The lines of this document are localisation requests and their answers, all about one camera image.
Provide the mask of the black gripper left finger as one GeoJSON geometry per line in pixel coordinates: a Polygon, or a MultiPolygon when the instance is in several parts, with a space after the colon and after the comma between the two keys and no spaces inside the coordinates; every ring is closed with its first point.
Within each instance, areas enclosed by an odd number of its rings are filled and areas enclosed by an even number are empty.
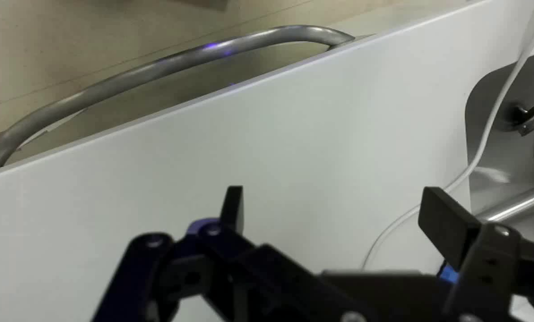
{"type": "Polygon", "coordinates": [[[91,322],[172,322],[201,297],[222,322],[314,322],[315,275],[244,234],[244,188],[226,189],[220,215],[133,238],[91,322]]]}

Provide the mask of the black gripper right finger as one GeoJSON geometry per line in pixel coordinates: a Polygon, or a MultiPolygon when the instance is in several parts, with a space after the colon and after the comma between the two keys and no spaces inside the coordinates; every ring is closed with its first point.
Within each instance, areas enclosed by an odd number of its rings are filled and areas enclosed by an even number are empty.
{"type": "Polygon", "coordinates": [[[457,272],[444,322],[518,322],[511,313],[514,295],[534,308],[534,241],[520,231],[480,222],[435,186],[423,189],[418,225],[457,272]]]}

